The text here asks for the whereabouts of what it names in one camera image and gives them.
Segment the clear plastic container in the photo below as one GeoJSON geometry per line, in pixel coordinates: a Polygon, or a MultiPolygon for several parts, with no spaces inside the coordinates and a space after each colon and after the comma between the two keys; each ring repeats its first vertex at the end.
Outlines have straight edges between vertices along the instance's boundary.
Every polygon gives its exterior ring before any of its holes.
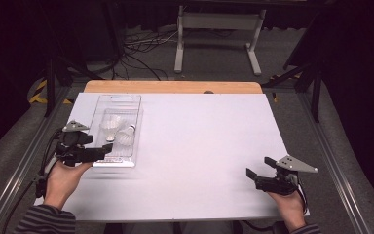
{"type": "Polygon", "coordinates": [[[93,146],[113,143],[111,153],[94,167],[135,167],[142,120],[141,96],[103,95],[98,99],[89,134],[93,146]]]}

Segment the metal gripper jaw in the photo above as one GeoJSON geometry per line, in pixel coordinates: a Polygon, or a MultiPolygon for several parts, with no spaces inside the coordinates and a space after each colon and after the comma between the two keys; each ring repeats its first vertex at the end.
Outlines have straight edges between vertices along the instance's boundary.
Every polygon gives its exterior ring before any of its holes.
{"type": "Polygon", "coordinates": [[[89,128],[81,123],[78,123],[75,120],[69,121],[65,125],[65,127],[62,128],[63,132],[76,132],[76,131],[83,131],[83,130],[88,130],[89,128]]]}
{"type": "Polygon", "coordinates": [[[295,172],[303,173],[317,173],[318,169],[314,168],[290,155],[286,155],[284,158],[276,162],[276,166],[288,169],[295,172]]]}

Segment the sleeve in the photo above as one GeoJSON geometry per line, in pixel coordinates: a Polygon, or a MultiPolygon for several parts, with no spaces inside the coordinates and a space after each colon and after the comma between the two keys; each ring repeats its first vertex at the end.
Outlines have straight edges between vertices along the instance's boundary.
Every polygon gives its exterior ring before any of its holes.
{"type": "Polygon", "coordinates": [[[320,229],[316,224],[309,224],[294,230],[291,234],[321,234],[320,229]]]}
{"type": "Polygon", "coordinates": [[[33,206],[14,233],[75,233],[75,215],[47,205],[33,206]]]}

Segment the white table surface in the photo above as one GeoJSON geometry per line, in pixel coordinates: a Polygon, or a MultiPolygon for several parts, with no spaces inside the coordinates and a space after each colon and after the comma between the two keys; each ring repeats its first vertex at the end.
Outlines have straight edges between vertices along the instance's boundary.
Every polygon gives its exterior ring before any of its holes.
{"type": "MultiPolygon", "coordinates": [[[[100,95],[79,94],[69,120],[89,126],[100,95]]],[[[250,168],[273,177],[264,157],[287,154],[265,95],[142,94],[142,108],[135,168],[86,171],[64,206],[77,220],[279,216],[274,201],[245,175],[250,168]]]]}

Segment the human hand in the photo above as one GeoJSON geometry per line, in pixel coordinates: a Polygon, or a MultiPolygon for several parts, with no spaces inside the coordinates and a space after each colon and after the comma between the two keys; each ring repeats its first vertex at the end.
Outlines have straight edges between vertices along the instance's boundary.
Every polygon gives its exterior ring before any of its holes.
{"type": "Polygon", "coordinates": [[[93,163],[83,163],[77,167],[68,167],[57,161],[48,176],[44,204],[62,210],[66,200],[77,188],[83,173],[92,166],[93,163]]]}
{"type": "Polygon", "coordinates": [[[287,196],[271,192],[268,192],[268,194],[278,205],[280,215],[289,232],[306,226],[306,221],[303,216],[303,201],[297,191],[287,196]]]}

